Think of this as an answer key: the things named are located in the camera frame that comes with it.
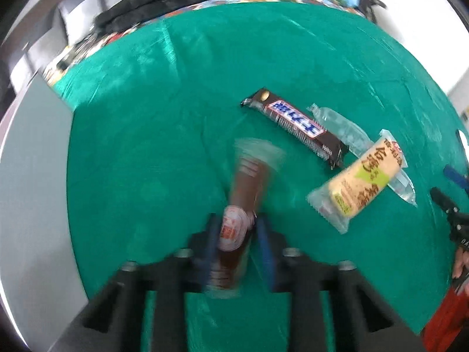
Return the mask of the person right hand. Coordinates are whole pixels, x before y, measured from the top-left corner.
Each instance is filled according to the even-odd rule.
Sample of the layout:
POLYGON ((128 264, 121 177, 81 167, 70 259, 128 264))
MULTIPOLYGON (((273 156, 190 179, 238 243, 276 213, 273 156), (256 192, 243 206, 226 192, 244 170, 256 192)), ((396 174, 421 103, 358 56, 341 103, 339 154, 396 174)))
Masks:
POLYGON ((468 251, 462 247, 456 251, 451 287, 458 296, 468 294, 468 251))

